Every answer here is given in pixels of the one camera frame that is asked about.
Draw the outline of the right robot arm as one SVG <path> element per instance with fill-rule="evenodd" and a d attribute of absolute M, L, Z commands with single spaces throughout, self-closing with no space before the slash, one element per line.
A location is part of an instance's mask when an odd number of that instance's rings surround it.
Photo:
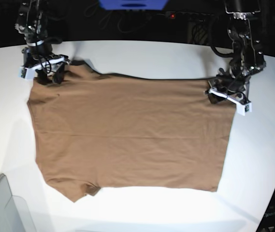
<path fill-rule="evenodd" d="M 21 2 L 15 29 L 24 36 L 27 46 L 22 49 L 23 65 L 19 68 L 19 77 L 36 79 L 41 85 L 61 84 L 70 60 L 66 55 L 53 53 L 52 45 L 61 44 L 62 39 L 47 33 L 50 16 L 45 13 L 46 6 L 45 0 Z"/>

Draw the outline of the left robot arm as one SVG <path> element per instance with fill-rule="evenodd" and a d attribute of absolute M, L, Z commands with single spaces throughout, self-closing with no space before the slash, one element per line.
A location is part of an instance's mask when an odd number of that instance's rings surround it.
<path fill-rule="evenodd" d="M 208 41 L 212 51 L 221 58 L 230 58 L 227 70 L 219 69 L 216 77 L 208 81 L 205 91 L 209 101 L 234 102 L 240 106 L 249 105 L 250 79 L 266 67 L 261 43 L 260 3 L 257 0 L 226 0 L 225 9 L 215 15 L 208 26 Z M 220 16 L 228 15 L 228 37 L 232 41 L 231 53 L 219 52 L 213 44 L 213 26 Z"/>

